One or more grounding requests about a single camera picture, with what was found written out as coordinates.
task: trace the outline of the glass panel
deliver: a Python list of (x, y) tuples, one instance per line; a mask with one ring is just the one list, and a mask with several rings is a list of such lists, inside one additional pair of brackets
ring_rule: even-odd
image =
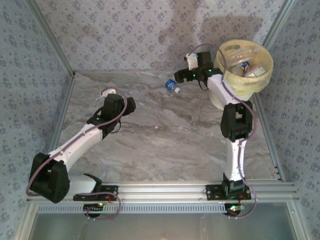
[(297, 239), (285, 203), (260, 203), (251, 216), (120, 214), (90, 220), (84, 214), (37, 214), (29, 240), (284, 240)]

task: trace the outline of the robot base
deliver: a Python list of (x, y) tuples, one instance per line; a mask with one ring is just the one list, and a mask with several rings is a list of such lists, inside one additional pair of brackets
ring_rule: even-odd
[(223, 174), (223, 181), (221, 184), (206, 185), (205, 186), (206, 199), (212, 200), (250, 200), (250, 188), (243, 183), (242, 180), (230, 181), (225, 174)]

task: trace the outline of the blue floral wallpaper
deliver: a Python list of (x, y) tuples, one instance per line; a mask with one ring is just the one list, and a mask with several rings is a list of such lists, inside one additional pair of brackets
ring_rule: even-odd
[(34, 155), (47, 151), (68, 82), (23, 0), (0, 1), (0, 239), (23, 212)]
[(75, 70), (178, 69), (199, 43), (217, 48), (234, 38), (262, 43), (284, 2), (36, 1)]
[(288, 181), (296, 182), (320, 239), (320, 2), (298, 0), (271, 49), (274, 72), (261, 92)]

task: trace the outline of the plastic bottle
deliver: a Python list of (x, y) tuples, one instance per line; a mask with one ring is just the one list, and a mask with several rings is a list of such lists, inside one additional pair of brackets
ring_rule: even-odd
[(260, 52), (258, 46), (246, 46), (233, 51), (225, 56), (226, 64), (230, 67), (236, 66), (243, 62), (247, 62)]
[(245, 73), (245, 78), (257, 78), (265, 74), (266, 70), (262, 64), (251, 66)]
[(165, 88), (169, 90), (169, 92), (175, 92), (177, 94), (180, 93), (181, 89), (178, 87), (178, 83), (175, 80), (169, 79), (165, 83)]
[(245, 61), (243, 63), (238, 64), (237, 66), (232, 67), (231, 72), (234, 75), (242, 77), (249, 68), (250, 68), (250, 63), (248, 61)]

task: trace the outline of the white connector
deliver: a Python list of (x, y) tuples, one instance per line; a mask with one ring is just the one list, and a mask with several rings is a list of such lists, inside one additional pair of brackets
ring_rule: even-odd
[(117, 94), (117, 92), (116, 92), (115, 89), (109, 88), (109, 89), (101, 92), (100, 96), (101, 96), (102, 98), (106, 98), (106, 97), (108, 96), (108, 94)]
[(188, 62), (189, 70), (196, 69), (198, 67), (198, 58), (195, 53), (185, 55)]

